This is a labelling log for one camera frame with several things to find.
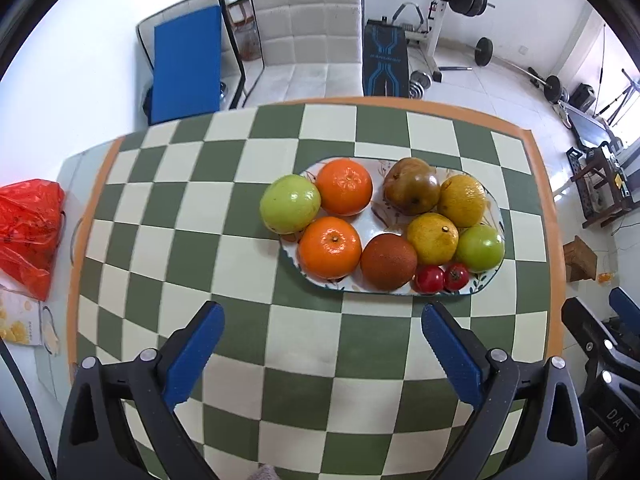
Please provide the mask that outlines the red tomato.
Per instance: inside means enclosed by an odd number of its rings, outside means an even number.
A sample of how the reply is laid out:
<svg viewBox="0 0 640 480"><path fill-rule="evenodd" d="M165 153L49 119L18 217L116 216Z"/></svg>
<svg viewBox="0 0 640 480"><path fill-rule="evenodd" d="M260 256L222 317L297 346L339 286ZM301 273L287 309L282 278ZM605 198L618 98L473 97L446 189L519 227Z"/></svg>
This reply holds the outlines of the red tomato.
<svg viewBox="0 0 640 480"><path fill-rule="evenodd" d="M413 283L420 294L439 294L445 287L445 272L440 266L419 266Z"/></svg>
<svg viewBox="0 0 640 480"><path fill-rule="evenodd" d="M446 267L444 286L450 292L457 292L469 283L470 272L465 264L456 262Z"/></svg>

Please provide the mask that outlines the dark red orange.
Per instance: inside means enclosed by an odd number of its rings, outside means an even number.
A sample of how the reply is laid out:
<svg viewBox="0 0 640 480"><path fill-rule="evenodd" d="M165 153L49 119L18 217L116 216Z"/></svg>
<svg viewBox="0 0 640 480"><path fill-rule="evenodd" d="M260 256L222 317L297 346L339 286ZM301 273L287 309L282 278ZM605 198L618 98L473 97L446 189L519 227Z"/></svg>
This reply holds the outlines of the dark red orange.
<svg viewBox="0 0 640 480"><path fill-rule="evenodd" d="M377 290L390 292L411 281L418 267L414 247L402 236L383 233L373 237L360 258L361 273Z"/></svg>

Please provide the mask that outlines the green apple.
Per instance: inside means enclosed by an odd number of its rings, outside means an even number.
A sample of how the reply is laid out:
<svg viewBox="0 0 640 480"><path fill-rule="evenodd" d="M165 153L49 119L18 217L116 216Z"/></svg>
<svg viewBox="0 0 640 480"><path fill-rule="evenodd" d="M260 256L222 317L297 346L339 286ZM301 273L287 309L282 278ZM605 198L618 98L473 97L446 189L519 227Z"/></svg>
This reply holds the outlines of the green apple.
<svg viewBox="0 0 640 480"><path fill-rule="evenodd" d="M259 212L267 229L288 235L303 231L320 205L318 188L305 177L289 174L268 186L260 199Z"/></svg>
<svg viewBox="0 0 640 480"><path fill-rule="evenodd" d="M503 235L492 226L477 224L460 235L454 261L482 273L500 266L505 252Z"/></svg>

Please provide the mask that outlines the cardboard box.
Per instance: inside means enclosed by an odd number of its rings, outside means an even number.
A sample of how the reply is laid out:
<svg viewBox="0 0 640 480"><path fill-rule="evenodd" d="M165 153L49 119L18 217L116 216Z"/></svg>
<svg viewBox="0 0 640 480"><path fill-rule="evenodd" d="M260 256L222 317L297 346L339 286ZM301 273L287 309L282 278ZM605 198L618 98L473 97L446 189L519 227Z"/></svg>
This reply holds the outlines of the cardboard box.
<svg viewBox="0 0 640 480"><path fill-rule="evenodd" d="M596 279L598 256L578 235L563 246L563 252L569 283Z"/></svg>

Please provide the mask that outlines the snack package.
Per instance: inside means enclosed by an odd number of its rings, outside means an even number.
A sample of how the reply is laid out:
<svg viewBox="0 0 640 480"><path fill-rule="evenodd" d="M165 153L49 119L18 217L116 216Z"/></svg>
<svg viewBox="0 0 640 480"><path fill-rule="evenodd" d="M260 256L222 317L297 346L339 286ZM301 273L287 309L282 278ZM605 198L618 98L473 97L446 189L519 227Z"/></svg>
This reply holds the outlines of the snack package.
<svg viewBox="0 0 640 480"><path fill-rule="evenodd" d="M40 301L1 287L1 338L12 344L40 346L42 344L40 311Z"/></svg>

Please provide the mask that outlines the green apple on plate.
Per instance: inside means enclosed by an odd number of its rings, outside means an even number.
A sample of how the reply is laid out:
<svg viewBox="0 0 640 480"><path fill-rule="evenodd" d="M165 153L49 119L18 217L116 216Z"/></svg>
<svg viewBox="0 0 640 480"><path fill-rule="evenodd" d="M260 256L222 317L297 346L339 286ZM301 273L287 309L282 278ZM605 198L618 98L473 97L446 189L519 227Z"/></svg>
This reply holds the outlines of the green apple on plate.
<svg viewBox="0 0 640 480"><path fill-rule="evenodd" d="M477 224L460 235L454 261L482 273L500 266L505 252L503 235L492 226Z"/></svg>

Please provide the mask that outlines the green white checkered tablecloth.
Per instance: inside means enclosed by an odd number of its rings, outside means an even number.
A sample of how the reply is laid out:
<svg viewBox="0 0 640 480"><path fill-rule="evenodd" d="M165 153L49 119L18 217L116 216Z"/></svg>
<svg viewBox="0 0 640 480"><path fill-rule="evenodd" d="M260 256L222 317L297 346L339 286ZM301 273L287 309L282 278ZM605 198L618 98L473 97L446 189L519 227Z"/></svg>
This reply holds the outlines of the green white checkered tablecloth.
<svg viewBox="0 0 640 480"><path fill-rule="evenodd" d="M449 312L522 361L559 348L558 222L533 135L466 108L367 98L166 122L69 159L70 362L132 359L216 300L224 333L176 413L218 477L268 464L285 479L427 478L471 410L423 338L423 299L306 274L296 238L258 209L286 174L350 158L381 182L406 156L482 182L483 220L506 239L503 263L447 296Z"/></svg>

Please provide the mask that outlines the red plastic bag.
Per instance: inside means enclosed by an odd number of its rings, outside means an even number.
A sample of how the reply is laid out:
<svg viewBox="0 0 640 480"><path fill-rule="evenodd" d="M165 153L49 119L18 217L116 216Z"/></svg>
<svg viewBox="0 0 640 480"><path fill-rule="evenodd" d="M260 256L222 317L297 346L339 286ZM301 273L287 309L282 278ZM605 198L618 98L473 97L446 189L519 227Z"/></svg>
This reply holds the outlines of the red plastic bag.
<svg viewBox="0 0 640 480"><path fill-rule="evenodd" d="M42 179L1 188L1 271L40 301L49 295L64 198L58 182Z"/></svg>

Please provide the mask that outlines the oval white ceramic plate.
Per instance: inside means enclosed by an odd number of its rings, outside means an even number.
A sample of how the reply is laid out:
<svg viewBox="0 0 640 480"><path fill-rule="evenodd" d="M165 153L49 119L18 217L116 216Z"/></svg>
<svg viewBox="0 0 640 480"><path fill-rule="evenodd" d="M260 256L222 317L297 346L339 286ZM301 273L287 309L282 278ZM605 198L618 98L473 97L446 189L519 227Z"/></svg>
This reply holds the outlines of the oval white ceramic plate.
<svg viewBox="0 0 640 480"><path fill-rule="evenodd" d="M369 205L359 214L356 214L356 216L346 218L346 221L357 231L362 247L366 247L370 240L378 234L391 232L397 235L405 235L406 227L413 219L413 216L406 216L405 214L402 214L383 196L384 178L390 171L390 168L395 165L395 161L391 159L367 157L355 157L355 160L368 170L373 184L373 194ZM492 226L503 235L503 238L505 238L506 230L504 229L504 222L502 220L499 204L497 203L495 196L491 194L486 186L484 186L484 189L486 192L487 204L483 219L480 223L485 226ZM352 274L333 281L322 280L322 278L315 278L314 276L307 274L300 266L297 255L297 246L302 235L302 232L281 235L280 246L288 257L288 260L290 260L290 263L296 267L296 270L303 278L306 278L308 282L311 282L311 284L320 288L337 290L338 292L382 294L382 290L377 290L366 282L359 266L356 267ZM469 283L466 284L465 288L462 288L457 292L450 292L445 289L439 293L439 296L474 295L488 286L488 284L498 274L501 267L502 263L500 263L500 266L496 266L495 269L491 269L489 271L482 273L471 272Z"/></svg>

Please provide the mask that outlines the barbell on floor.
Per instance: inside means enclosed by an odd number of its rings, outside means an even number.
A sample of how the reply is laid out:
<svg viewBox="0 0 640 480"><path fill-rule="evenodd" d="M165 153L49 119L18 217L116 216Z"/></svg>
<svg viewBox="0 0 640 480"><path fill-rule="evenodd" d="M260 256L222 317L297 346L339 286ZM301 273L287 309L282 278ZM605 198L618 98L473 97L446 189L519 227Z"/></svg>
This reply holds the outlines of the barbell on floor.
<svg viewBox="0 0 640 480"><path fill-rule="evenodd" d="M494 53L494 44L487 37L480 37L480 39L477 40L476 45L472 47L471 50L473 51L475 64L478 67L485 67L491 62L497 61L500 64L509 67L511 70L516 70L521 73L534 86L541 88L542 92L544 92L544 98L548 102L558 104L562 101L564 96L564 87L562 86L562 82L558 76L550 75L546 78L542 78L536 70L533 70L532 68L524 68L502 58L499 55L496 55Z"/></svg>

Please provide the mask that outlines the bright orange mandarin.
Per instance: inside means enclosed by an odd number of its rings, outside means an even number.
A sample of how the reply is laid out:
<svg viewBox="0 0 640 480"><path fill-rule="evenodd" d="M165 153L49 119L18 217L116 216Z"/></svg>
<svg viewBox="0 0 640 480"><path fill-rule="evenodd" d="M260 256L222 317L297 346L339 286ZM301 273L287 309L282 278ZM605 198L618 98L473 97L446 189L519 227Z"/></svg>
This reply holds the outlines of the bright orange mandarin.
<svg viewBox="0 0 640 480"><path fill-rule="evenodd" d="M334 216L359 214L368 206L373 194L368 170L350 158L327 162L318 172L316 187L322 208Z"/></svg>

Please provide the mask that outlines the black blue exercise mat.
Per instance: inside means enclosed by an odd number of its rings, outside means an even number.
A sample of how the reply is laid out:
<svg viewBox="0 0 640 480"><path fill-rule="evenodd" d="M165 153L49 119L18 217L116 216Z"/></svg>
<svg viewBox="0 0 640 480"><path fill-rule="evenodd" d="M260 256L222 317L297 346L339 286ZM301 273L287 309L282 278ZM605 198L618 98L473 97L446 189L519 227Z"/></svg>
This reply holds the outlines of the black blue exercise mat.
<svg viewBox="0 0 640 480"><path fill-rule="evenodd" d="M362 62L365 96L408 98L408 49L402 28L367 21L364 26Z"/></svg>

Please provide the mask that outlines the weight bench rack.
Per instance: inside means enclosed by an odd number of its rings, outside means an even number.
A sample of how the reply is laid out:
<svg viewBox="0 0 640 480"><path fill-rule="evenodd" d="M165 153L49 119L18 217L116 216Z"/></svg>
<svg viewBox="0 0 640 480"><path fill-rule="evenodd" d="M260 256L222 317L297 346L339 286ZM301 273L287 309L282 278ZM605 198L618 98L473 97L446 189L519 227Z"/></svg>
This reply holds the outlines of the weight bench rack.
<svg viewBox="0 0 640 480"><path fill-rule="evenodd" d="M409 96L416 96L416 88L426 90L442 80L445 67L435 61L435 50L447 10L475 18L492 4L489 0L431 0L426 12L414 2L401 3L391 18L372 20L397 26L405 31L408 49Z"/></svg>

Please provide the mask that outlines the blue foam mat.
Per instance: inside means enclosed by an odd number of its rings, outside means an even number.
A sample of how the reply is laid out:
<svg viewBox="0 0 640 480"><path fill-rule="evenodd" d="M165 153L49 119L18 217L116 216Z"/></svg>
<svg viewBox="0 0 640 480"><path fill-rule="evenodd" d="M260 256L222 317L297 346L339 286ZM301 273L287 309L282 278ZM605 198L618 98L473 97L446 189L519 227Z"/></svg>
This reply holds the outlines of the blue foam mat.
<svg viewBox="0 0 640 480"><path fill-rule="evenodd" d="M209 6L156 26L154 47L153 125L219 110L219 6Z"/></svg>

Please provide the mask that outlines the white padded chair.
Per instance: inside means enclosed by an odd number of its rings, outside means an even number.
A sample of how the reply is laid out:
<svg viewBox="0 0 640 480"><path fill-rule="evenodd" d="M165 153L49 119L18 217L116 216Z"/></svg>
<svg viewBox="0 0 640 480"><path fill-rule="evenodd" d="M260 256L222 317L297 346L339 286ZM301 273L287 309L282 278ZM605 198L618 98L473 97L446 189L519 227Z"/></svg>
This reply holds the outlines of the white padded chair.
<svg viewBox="0 0 640 480"><path fill-rule="evenodd" d="M250 0L262 71L244 105L363 95L364 0Z"/></svg>

